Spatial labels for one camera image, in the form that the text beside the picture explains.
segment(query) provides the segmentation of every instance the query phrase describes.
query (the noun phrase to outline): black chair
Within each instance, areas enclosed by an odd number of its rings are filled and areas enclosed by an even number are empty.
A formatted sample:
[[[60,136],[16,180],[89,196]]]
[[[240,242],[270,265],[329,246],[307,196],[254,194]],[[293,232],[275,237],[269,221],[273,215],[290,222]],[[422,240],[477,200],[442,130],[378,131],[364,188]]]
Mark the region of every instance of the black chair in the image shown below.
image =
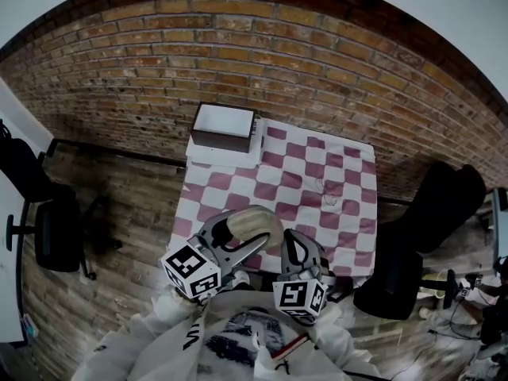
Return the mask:
[[[51,271],[78,271],[92,280],[96,274],[88,272],[83,241],[92,214],[107,199],[97,197],[81,216],[75,192],[68,186],[53,183],[44,172],[30,147],[21,139],[13,139],[0,121],[0,170],[27,202],[44,202],[37,207],[35,226],[15,226],[13,215],[7,218],[6,246],[12,251],[12,236],[35,234],[37,263]],[[114,242],[120,248],[119,241]]]
[[[396,221],[378,226],[372,277],[355,292],[354,304],[367,314],[406,320],[420,287],[445,291],[450,307],[459,290],[455,273],[446,282],[424,281],[423,258],[469,219],[485,199],[486,188],[477,170],[465,165],[455,171],[438,162],[427,171],[414,200]]]

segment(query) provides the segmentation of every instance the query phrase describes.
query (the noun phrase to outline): pink and white checkered cloth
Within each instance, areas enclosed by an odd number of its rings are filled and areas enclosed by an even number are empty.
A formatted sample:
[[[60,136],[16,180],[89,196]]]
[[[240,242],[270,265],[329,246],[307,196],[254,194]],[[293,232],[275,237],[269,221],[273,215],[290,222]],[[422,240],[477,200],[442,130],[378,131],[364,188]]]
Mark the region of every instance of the pink and white checkered cloth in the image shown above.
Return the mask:
[[[372,273],[377,193],[371,145],[265,119],[262,163],[255,169],[187,163],[169,246],[186,241],[226,210],[262,205],[326,250],[339,276]],[[245,265],[280,272],[280,250]]]

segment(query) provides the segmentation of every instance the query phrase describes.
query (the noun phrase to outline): brick wall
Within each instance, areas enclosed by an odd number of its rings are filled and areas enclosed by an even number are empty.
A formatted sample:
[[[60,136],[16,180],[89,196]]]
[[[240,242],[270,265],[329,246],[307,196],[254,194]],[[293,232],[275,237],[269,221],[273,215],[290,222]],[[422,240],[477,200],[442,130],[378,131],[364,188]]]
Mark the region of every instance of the brick wall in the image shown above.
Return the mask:
[[[57,138],[183,160],[217,102],[374,145],[385,196],[410,198],[433,160],[507,186],[506,102],[408,18],[378,0],[70,0],[0,75]]]

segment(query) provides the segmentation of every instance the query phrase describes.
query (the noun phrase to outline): white sleeve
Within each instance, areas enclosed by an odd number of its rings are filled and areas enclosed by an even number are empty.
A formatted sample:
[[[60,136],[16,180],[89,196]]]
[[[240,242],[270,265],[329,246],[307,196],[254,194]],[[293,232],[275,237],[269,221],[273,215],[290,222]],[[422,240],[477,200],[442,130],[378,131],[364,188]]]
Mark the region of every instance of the white sleeve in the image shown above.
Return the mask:
[[[109,332],[81,363],[71,381],[124,381],[141,352],[158,336],[187,319],[197,305],[165,287],[145,317],[135,314],[127,326]]]
[[[356,350],[351,333],[335,321],[341,315],[336,303],[328,303],[312,328],[314,343],[342,370],[380,377],[374,364],[368,363],[364,352]]]

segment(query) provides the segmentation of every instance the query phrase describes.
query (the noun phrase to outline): wooden floor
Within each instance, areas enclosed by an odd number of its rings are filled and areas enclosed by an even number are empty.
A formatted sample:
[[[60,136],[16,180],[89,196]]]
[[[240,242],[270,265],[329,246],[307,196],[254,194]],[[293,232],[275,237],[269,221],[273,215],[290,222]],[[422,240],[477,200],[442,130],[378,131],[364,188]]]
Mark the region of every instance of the wooden floor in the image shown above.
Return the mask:
[[[57,182],[69,184],[78,194],[83,211],[95,196],[110,199],[107,210],[94,219],[103,238],[122,241],[123,248],[107,248],[108,241],[87,244],[87,257],[97,273],[95,282],[79,273],[63,274],[37,266],[33,239],[27,236],[23,256],[25,310],[40,330],[33,353],[47,381],[70,379],[87,351],[109,330],[118,329],[134,313],[146,312],[151,297],[165,283],[158,267],[171,235],[171,227],[184,170],[59,144],[44,169]],[[380,205],[380,219],[403,213],[402,207]],[[94,253],[94,248],[106,252]],[[471,221],[452,236],[434,256],[425,260],[433,270],[480,271],[490,262],[491,249]],[[404,322],[384,321],[358,311],[345,299],[340,323],[350,329],[357,348],[367,349],[384,377],[396,381],[452,380],[477,348],[475,342],[435,337],[426,332],[414,314]]]

